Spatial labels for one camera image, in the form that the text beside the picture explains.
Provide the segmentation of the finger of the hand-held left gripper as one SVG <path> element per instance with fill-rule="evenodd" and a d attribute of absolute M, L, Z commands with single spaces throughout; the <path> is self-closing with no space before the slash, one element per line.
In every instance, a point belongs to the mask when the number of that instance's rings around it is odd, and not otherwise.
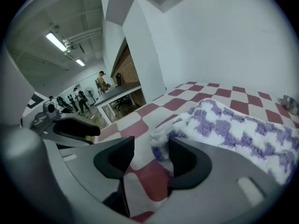
<path fill-rule="evenodd" d="M 55 138 L 55 144 L 59 149 L 66 149 L 93 145 L 93 142 L 82 138 L 76 139 L 59 135 Z"/>
<path fill-rule="evenodd" d="M 99 136 L 100 128 L 94 124 L 77 119 L 62 119 L 54 121 L 53 131 L 56 134 L 69 138 L 85 138 Z"/>

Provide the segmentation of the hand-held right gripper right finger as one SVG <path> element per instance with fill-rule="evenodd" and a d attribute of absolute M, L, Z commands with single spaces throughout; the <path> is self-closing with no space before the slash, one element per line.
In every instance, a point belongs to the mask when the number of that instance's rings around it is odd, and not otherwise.
<path fill-rule="evenodd" d="M 166 202 L 146 224 L 253 224 L 283 191 L 233 151 L 182 138 L 168 145 L 174 177 Z"/>

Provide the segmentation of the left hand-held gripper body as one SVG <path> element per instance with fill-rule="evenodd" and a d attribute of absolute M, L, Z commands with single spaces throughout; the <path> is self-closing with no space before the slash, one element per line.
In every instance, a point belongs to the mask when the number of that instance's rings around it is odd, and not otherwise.
<path fill-rule="evenodd" d="M 42 133 L 58 115 L 55 104 L 35 91 L 23 112 L 20 126 Z"/>

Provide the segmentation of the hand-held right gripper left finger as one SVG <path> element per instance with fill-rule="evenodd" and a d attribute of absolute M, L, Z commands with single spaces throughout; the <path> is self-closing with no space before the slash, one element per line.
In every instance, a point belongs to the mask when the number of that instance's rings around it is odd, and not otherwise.
<path fill-rule="evenodd" d="M 99 202 L 123 189 L 123 178 L 133 157 L 133 136 L 81 147 L 58 149 L 44 140 L 51 169 L 68 199 L 82 191 Z"/>

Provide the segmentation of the purple white checkered cloth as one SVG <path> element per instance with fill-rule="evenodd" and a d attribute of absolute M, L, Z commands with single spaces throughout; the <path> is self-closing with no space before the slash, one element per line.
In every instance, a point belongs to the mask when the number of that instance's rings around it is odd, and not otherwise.
<path fill-rule="evenodd" d="M 153 155 L 173 173 L 170 138 L 186 138 L 236 152 L 280 185 L 289 183 L 299 167 L 299 129 L 241 114 L 210 98 L 149 135 Z"/>

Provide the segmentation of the black standing fan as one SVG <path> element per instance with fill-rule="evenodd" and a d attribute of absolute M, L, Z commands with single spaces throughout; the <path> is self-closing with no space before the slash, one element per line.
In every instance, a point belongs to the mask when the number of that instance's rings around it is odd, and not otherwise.
<path fill-rule="evenodd" d="M 93 103 L 91 105 L 94 105 L 96 100 L 94 99 L 94 90 L 91 87 L 85 88 L 84 94 L 87 98 L 91 98 Z"/>

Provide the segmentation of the small black swivel chair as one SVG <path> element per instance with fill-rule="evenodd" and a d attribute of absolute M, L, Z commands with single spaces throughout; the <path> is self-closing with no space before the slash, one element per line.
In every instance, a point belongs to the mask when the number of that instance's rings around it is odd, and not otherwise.
<path fill-rule="evenodd" d="M 114 109 L 120 111 L 120 108 L 124 105 L 130 105 L 131 99 L 129 99 L 127 96 L 121 97 L 116 100 L 116 105 L 114 106 Z"/>

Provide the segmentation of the grey table with white legs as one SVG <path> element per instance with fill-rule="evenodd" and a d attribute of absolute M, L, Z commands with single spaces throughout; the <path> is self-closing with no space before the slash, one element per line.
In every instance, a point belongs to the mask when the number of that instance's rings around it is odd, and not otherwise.
<path fill-rule="evenodd" d="M 135 105 L 135 102 L 133 100 L 131 93 L 133 93 L 137 90 L 140 90 L 140 89 L 141 89 L 141 85 L 139 82 L 123 84 L 123 85 L 114 87 L 109 92 L 105 92 L 104 94 L 100 95 L 99 99 L 95 102 L 94 106 L 97 107 L 100 114 L 102 115 L 104 120 L 107 122 L 107 124 L 111 125 L 112 122 L 111 122 L 110 118 L 107 116 L 107 114 L 105 113 L 105 111 L 103 110 L 103 107 L 107 105 L 109 107 L 111 113 L 115 117 L 116 115 L 114 113 L 114 110 L 110 106 L 110 103 L 129 95 L 129 99 L 131 100 L 132 105 Z"/>

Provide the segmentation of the red white checked tablecloth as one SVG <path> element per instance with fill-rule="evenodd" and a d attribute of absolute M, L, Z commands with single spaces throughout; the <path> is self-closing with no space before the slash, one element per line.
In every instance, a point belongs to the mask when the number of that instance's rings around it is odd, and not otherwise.
<path fill-rule="evenodd" d="M 101 130 L 97 142 L 135 137 L 135 156 L 125 174 L 131 219 L 146 221 L 166 199 L 168 176 L 149 154 L 146 141 L 156 127 L 171 123 L 204 98 L 213 98 L 255 118 L 299 129 L 299 116 L 290 114 L 273 95 L 237 86 L 188 82 L 158 97 Z"/>

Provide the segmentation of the white ceiling pipes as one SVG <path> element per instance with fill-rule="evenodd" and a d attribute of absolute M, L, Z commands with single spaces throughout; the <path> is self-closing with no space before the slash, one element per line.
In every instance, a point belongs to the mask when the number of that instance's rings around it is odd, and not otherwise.
<path fill-rule="evenodd" d="M 90 29 L 85 32 L 82 32 L 82 33 L 76 34 L 74 36 L 68 37 L 66 39 L 63 39 L 63 43 L 66 48 L 70 48 L 75 44 L 79 44 L 82 41 L 90 39 L 94 36 L 98 36 L 100 34 L 102 34 L 102 27 Z"/>

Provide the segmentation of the round metal ashtray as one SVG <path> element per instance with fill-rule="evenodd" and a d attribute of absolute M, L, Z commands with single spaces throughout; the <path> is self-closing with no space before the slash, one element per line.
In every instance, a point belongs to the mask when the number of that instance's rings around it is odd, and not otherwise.
<path fill-rule="evenodd" d="M 281 105 L 291 114 L 298 115 L 299 114 L 299 102 L 294 98 L 284 95 L 282 98 L 278 99 Z"/>

